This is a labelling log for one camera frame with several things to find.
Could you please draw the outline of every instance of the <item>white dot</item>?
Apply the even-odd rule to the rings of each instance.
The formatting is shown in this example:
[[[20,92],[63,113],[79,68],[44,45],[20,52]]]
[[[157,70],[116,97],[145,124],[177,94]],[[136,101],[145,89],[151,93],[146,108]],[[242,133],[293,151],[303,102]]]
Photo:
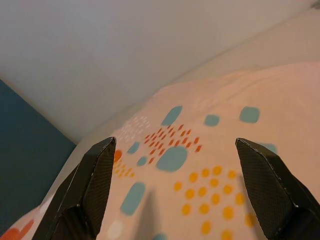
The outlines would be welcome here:
[[[124,229],[124,224],[120,220],[114,220],[106,233],[108,236],[108,239],[115,240],[119,238],[123,229]]]

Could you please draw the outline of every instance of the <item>white wall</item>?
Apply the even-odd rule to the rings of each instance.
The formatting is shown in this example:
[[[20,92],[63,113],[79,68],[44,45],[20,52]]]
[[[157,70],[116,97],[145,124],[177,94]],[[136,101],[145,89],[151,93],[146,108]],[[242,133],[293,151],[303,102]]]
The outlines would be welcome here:
[[[1,0],[0,78],[78,142],[311,2]]]

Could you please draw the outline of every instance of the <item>bed sheet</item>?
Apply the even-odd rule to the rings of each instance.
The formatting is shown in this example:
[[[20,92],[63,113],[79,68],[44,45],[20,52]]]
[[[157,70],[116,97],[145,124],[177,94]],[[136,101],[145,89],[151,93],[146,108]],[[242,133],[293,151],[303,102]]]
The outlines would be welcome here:
[[[97,239],[265,239],[244,187],[238,137],[280,155],[319,201],[319,79],[320,62],[313,62],[161,89],[113,133],[111,189]],[[0,239],[31,239],[49,203]]]

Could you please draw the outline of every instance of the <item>teal oval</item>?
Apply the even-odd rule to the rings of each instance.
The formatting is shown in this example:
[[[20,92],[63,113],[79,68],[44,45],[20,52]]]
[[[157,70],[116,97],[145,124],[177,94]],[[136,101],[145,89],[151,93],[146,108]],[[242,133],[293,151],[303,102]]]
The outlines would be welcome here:
[[[140,142],[136,141],[127,151],[128,154],[134,154],[140,146]]]
[[[169,126],[173,124],[177,118],[179,117],[182,111],[182,106],[176,106],[170,110],[170,112],[165,116],[164,120],[162,121],[162,126]]]
[[[159,233],[157,235],[155,235],[152,240],[167,240],[167,235],[163,234],[163,233]]]
[[[143,165],[145,165],[147,162],[147,157],[142,156],[140,157],[139,161],[136,163],[137,166],[141,167]]]
[[[145,194],[145,190],[146,186],[144,183],[136,182],[133,184],[120,207],[125,215],[131,216],[135,213]]]
[[[175,172],[183,166],[187,159],[187,155],[188,152],[185,147],[171,147],[160,157],[156,163],[156,167],[162,171]]]

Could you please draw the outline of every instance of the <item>blue wall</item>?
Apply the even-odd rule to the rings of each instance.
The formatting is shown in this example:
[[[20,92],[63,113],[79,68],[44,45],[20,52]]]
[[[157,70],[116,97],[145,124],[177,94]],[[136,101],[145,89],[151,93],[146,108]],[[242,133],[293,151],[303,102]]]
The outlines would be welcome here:
[[[74,148],[0,80],[0,236],[41,203]]]

